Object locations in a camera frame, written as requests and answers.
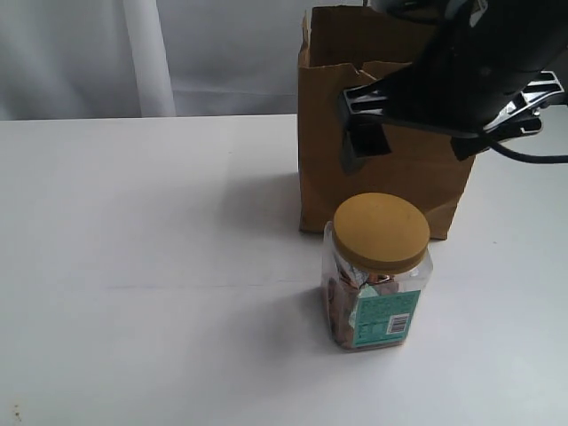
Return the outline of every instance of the teal label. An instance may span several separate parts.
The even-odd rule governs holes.
[[[363,297],[357,304],[353,346],[395,343],[408,334],[420,291]]]

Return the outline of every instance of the clear plastic jar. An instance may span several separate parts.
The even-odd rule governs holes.
[[[433,266],[423,214],[398,197],[350,198],[324,235],[322,289],[333,339],[348,351],[401,344]]]

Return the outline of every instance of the table surface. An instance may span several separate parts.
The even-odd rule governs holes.
[[[511,145],[568,152],[544,118]],[[0,425],[568,423],[568,166],[482,154],[406,343],[345,354],[294,116],[0,135]]]

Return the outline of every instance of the paper bag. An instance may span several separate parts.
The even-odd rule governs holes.
[[[379,192],[412,202],[428,219],[432,238],[447,238],[473,164],[473,158],[455,159],[450,137],[385,125],[391,154],[372,157],[349,176],[340,163],[339,92],[405,67],[433,31],[366,7],[314,8],[311,33],[304,19],[298,60],[302,231],[322,232],[344,200]]]

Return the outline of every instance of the yellow lid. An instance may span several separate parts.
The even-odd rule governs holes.
[[[424,257],[430,227],[419,209],[386,193],[362,193],[334,215],[334,242],[351,264],[369,272],[410,271]]]

